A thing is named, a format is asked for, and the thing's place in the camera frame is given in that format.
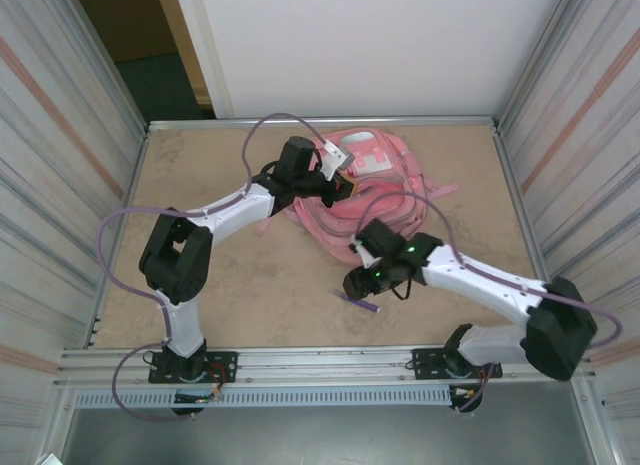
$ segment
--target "black mounting plate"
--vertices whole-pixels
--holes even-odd
[[[149,383],[216,383],[216,379],[211,373],[203,372],[200,377],[192,382],[187,382],[173,375],[164,375],[163,370],[166,370],[166,366],[163,363],[165,355],[162,352],[147,352],[147,355],[151,353],[151,366],[149,367]],[[205,363],[215,363],[222,365],[226,380],[221,377],[220,369],[218,367],[211,367],[214,375],[222,383],[233,383],[236,381],[236,372],[238,371],[238,352],[205,352]]]
[[[464,375],[455,375],[447,366],[443,348],[416,348],[411,351],[411,361],[406,368],[413,370],[416,380],[451,380],[451,379],[480,379],[480,367],[472,367]],[[490,378],[502,378],[502,365],[496,363]]]

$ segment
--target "wooden work surface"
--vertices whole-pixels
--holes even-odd
[[[486,126],[383,127],[414,150],[427,176],[460,190],[438,199],[467,255],[531,276],[520,228],[491,133]],[[240,147],[247,130],[156,131],[151,136],[134,204],[187,210],[240,188],[246,173]],[[278,157],[298,128],[266,128],[249,146],[257,172]],[[144,288],[138,271],[155,216],[129,217],[115,273]],[[430,214],[431,234],[446,239]],[[391,293],[371,297],[372,313],[330,294],[349,267],[325,252],[283,214],[259,237],[251,226],[227,238],[211,257],[209,279],[198,297],[200,323],[212,347],[357,346],[443,343],[460,324],[506,321],[455,293],[414,286],[404,302]],[[162,317],[147,299],[111,286],[96,346],[134,347],[164,336]]]

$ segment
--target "corrugated metal wall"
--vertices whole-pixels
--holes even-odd
[[[83,346],[96,229],[122,205],[144,136],[72,3],[0,0],[3,464],[27,460],[60,351]]]
[[[624,322],[591,358],[640,463],[640,0],[582,0],[559,40],[507,117],[507,149],[549,271]]]

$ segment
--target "doorway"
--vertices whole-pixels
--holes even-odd
[[[178,0],[79,0],[146,122],[215,118]]]

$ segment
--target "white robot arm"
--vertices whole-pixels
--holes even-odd
[[[320,197],[330,207],[351,196],[353,184],[338,171],[351,164],[353,155],[330,141],[323,148],[321,154],[310,140],[291,137],[280,158],[254,176],[249,188],[191,211],[217,212],[197,218],[158,218],[139,269],[166,311],[171,337],[165,337],[168,344],[162,353],[171,376],[193,381],[203,373],[206,341],[196,297],[206,282],[212,249],[246,225],[280,212],[296,197]],[[317,163],[312,168],[314,156]],[[232,201],[233,205],[220,208]],[[183,244],[182,250],[176,244]]]
[[[324,147],[324,156],[312,169],[313,156],[320,159],[315,146],[307,139],[291,137],[279,160],[253,177],[248,189],[204,210],[236,199],[233,205],[198,218],[158,219],[139,268],[167,312],[171,330],[167,339],[171,340],[163,355],[168,374],[192,381],[203,373],[206,341],[200,330],[196,297],[206,282],[213,247],[244,226],[283,210],[295,197],[317,196],[329,207],[351,195],[353,184],[337,172],[353,157],[331,142]],[[176,243],[184,244],[182,250]],[[582,301],[567,280],[548,284],[463,257],[467,266],[522,285],[514,289],[462,266],[451,246],[441,240],[417,233],[407,241],[379,220],[371,221],[354,237],[352,248],[363,262],[343,282],[352,299],[395,291],[403,282],[415,281],[465,295],[513,323],[491,328],[460,326],[444,347],[443,356],[452,376],[465,376],[470,368],[487,363],[528,361],[545,375],[568,380],[595,335],[596,325],[589,312],[523,291],[551,292]]]
[[[403,282],[409,286],[415,281],[460,293],[513,323],[459,327],[444,347],[452,375],[464,376],[471,367],[487,363],[529,362],[549,377],[568,380],[597,331],[588,311],[530,293],[553,293],[582,302],[576,287],[563,278],[545,283],[519,277],[464,255],[462,265],[453,248],[438,238],[417,233],[407,241],[377,219],[354,237],[352,249],[364,264],[343,282],[352,299],[395,291]],[[519,288],[485,278],[472,268]]]

